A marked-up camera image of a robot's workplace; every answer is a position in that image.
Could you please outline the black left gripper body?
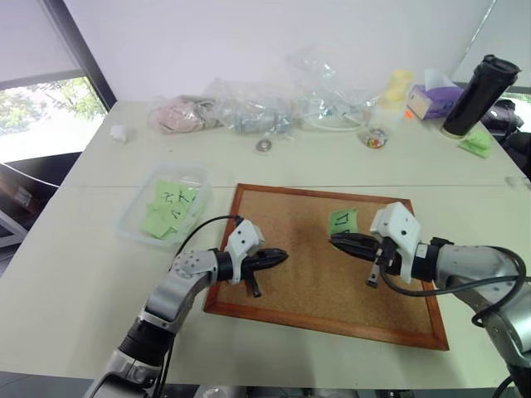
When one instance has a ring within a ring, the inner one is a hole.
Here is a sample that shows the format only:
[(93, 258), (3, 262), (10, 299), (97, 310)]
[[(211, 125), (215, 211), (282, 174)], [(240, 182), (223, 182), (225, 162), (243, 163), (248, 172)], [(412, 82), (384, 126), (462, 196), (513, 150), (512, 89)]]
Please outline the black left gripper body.
[(241, 264), (241, 280), (244, 281), (249, 296), (259, 298), (261, 290), (255, 277), (255, 272), (260, 267), (262, 253), (257, 252), (253, 256), (246, 257)]

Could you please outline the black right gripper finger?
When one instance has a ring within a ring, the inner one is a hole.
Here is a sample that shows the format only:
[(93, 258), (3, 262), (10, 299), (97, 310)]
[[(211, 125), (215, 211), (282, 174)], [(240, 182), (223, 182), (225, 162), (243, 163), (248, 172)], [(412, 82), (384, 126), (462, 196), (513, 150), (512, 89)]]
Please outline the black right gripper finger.
[(347, 255), (361, 260), (375, 260), (376, 258), (377, 246), (371, 243), (363, 244), (352, 241), (331, 241), (331, 244)]
[(370, 235), (359, 233), (338, 233), (329, 238), (329, 242), (335, 246), (346, 245), (364, 248), (373, 248), (377, 246), (377, 240)]

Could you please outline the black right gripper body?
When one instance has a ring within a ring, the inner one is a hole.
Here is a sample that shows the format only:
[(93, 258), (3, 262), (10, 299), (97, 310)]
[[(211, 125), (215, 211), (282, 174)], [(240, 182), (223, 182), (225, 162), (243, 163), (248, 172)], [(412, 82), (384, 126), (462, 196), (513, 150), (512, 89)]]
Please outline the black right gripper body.
[(366, 285), (376, 288), (382, 270), (390, 275), (400, 274), (402, 257), (397, 252), (397, 244), (390, 238), (384, 238), (381, 242), (376, 241), (374, 247), (373, 265), (366, 280)]

